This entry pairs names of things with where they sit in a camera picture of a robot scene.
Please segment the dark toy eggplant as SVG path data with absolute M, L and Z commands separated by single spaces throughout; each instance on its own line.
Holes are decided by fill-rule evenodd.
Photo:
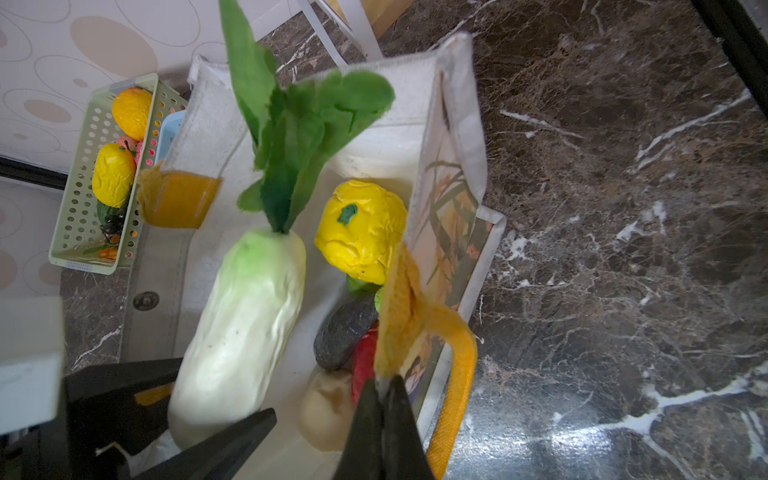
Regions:
M 378 320 L 375 298 L 375 293 L 357 296 L 322 322 L 313 342 L 319 367 L 332 371 L 347 363 L 359 341 Z

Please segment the white grocery bag yellow handles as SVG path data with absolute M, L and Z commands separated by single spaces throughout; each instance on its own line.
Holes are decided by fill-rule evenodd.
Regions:
M 212 441 L 260 415 L 266 388 L 302 306 L 306 248 L 293 225 L 325 164 L 391 109 L 396 92 L 370 70 L 332 70 L 281 87 L 271 51 L 259 44 L 237 4 L 222 6 L 234 98 L 251 136 L 260 178 L 237 200 L 263 213 L 227 252 L 170 396 L 168 420 L 181 454 L 151 479 L 225 479 L 232 467 L 212 458 Z M 326 261 L 379 295 L 372 378 L 336 470 L 341 479 L 439 479 L 462 422 L 477 362 L 467 323 L 425 290 L 411 209 L 369 181 L 337 187 L 319 220 L 315 245 Z M 452 349 L 452 371 L 428 446 L 420 442 L 400 368 L 423 333 Z

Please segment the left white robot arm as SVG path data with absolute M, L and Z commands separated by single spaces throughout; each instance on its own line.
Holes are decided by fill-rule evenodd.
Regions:
M 161 359 L 64 374 L 59 297 L 1 303 L 4 479 L 231 479 L 277 423 L 268 409 L 137 472 L 131 459 L 167 430 L 181 362 Z

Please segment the cream white toy bun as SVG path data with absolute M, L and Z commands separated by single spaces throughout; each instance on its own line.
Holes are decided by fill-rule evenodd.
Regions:
M 310 380 L 299 409 L 302 437 L 321 452 L 339 452 L 346 445 L 355 407 L 352 374 L 319 370 Z

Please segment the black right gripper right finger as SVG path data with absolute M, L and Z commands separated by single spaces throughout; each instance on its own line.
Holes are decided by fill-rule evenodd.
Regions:
M 383 400 L 382 473 L 386 480 L 434 480 L 401 376 Z

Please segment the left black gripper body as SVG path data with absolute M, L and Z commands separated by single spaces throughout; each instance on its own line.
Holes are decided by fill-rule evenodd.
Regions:
M 31 429 L 1 454 L 3 479 L 129 479 L 126 455 L 115 446 L 120 390 L 70 396 L 56 418 Z

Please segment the yellow toy bell pepper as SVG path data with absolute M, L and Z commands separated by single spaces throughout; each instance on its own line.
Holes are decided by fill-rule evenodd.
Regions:
M 314 244 L 341 272 L 382 285 L 406 221 L 399 196 L 375 183 L 350 180 L 326 203 Z

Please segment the white toy radish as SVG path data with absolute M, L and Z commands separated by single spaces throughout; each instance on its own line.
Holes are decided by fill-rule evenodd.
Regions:
M 170 435 L 193 447 L 256 413 L 298 319 L 306 249 L 292 227 L 324 165 L 379 120 L 395 92 L 374 72 L 332 71 L 281 87 L 239 4 L 219 5 L 231 82 L 261 178 L 238 197 L 268 224 L 230 248 L 186 349 L 168 407 Z

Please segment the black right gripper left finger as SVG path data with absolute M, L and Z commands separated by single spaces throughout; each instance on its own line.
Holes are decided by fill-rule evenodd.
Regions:
M 360 393 L 351 429 L 333 480 L 383 478 L 382 438 L 384 407 L 374 379 Z

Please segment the green toy cabbage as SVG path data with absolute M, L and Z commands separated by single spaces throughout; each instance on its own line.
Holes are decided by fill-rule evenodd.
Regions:
M 349 275 L 346 276 L 346 286 L 348 291 L 356 297 L 359 296 L 373 296 L 374 309 L 376 312 L 380 311 L 381 305 L 381 285 L 364 282 L 362 280 L 355 279 Z

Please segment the red toy pepper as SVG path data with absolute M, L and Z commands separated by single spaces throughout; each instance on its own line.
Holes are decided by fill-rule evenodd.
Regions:
M 354 365 L 351 384 L 351 400 L 354 406 L 359 402 L 364 384 L 375 377 L 374 359 L 378 341 L 378 324 L 375 323 L 360 339 L 354 350 Z

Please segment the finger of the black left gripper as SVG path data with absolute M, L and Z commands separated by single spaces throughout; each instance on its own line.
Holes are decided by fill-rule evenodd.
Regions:
M 233 479 L 276 424 L 274 409 L 259 411 L 135 479 Z
M 179 358 L 86 367 L 65 378 L 68 433 L 94 449 L 115 443 L 130 455 L 168 429 Z

